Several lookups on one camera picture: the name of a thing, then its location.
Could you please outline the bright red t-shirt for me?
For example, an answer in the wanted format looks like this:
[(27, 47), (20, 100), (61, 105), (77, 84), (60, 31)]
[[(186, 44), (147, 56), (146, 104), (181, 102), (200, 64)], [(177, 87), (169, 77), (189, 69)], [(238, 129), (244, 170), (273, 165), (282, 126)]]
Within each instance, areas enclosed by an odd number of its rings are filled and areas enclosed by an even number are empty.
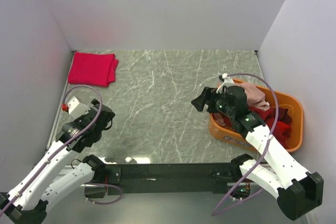
[(115, 54), (99, 55), (76, 51), (68, 74), (68, 83), (107, 88), (116, 81), (118, 64)]

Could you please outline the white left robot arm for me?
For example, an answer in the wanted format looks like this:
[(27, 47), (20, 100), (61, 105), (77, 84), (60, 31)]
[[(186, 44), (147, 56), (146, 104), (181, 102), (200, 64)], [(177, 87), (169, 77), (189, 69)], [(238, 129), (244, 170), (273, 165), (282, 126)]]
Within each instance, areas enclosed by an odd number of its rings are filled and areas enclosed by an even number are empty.
[(56, 177), (86, 147), (91, 147), (111, 128), (115, 113), (98, 100), (87, 106), (76, 97), (61, 108), (73, 121), (61, 128), (45, 156), (12, 190), (1, 193), (1, 214), (13, 223), (42, 223), (47, 212), (62, 198), (85, 183), (107, 182), (105, 163), (86, 156), (69, 174)]

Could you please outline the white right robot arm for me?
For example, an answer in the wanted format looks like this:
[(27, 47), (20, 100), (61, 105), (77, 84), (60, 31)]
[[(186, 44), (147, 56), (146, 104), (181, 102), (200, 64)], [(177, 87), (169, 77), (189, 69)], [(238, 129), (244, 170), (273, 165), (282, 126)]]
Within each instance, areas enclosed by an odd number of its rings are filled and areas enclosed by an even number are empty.
[(317, 173), (309, 172), (298, 163), (272, 135), (266, 122), (247, 104), (242, 87), (205, 87), (191, 104), (199, 112), (204, 106), (208, 113), (220, 112), (230, 119), (233, 129), (251, 144), (270, 169), (250, 156), (236, 159), (230, 169), (235, 181), (248, 178), (269, 192), (276, 199), (282, 213), (296, 220), (322, 204), (324, 180)]

